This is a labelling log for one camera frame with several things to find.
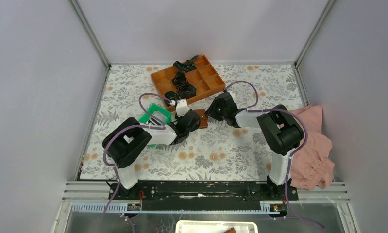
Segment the brown leather card holder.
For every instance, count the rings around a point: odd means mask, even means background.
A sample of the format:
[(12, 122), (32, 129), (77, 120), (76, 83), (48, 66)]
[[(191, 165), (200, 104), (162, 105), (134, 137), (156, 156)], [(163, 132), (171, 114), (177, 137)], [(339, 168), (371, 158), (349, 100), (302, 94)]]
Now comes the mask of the brown leather card holder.
[(196, 112), (200, 117), (198, 129), (206, 129), (208, 127), (208, 116), (205, 114), (206, 109), (195, 109), (194, 112)]

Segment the green plastic card box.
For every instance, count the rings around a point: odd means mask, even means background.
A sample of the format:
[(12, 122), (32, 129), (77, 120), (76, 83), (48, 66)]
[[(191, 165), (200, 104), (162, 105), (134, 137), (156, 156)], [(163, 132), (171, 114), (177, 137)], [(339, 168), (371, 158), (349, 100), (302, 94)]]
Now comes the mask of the green plastic card box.
[(154, 129), (154, 128), (144, 128), (143, 130), (147, 131), (152, 138), (148, 142), (148, 145), (171, 145), (176, 139), (175, 130), (169, 126), (167, 123), (170, 123), (172, 113), (157, 104), (152, 104), (148, 108), (148, 113), (145, 113), (139, 120), (139, 123), (143, 125), (151, 125), (154, 127), (163, 128), (163, 130)]

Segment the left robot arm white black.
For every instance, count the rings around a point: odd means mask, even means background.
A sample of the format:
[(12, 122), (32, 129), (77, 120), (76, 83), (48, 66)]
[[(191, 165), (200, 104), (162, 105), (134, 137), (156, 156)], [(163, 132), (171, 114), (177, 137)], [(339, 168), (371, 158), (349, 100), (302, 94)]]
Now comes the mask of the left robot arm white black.
[(138, 122), (134, 117), (125, 120), (102, 142), (103, 161), (112, 166), (120, 193), (128, 200), (138, 195), (138, 177), (134, 162), (147, 145), (176, 145), (184, 142), (201, 124), (201, 116), (190, 109), (185, 99), (173, 101), (176, 122), (152, 125)]

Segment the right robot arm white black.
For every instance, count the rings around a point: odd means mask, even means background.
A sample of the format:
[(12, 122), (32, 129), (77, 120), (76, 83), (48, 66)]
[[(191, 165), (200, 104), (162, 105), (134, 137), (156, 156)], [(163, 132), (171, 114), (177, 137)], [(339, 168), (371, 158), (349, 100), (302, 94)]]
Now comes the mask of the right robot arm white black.
[(214, 98), (205, 114), (217, 121), (226, 121), (234, 128), (260, 128), (265, 141), (273, 152), (272, 167), (269, 172), (266, 193), (273, 200), (285, 193), (285, 184), (290, 180), (293, 155), (307, 143), (307, 127), (285, 106), (273, 109), (238, 108), (234, 97), (223, 92)]

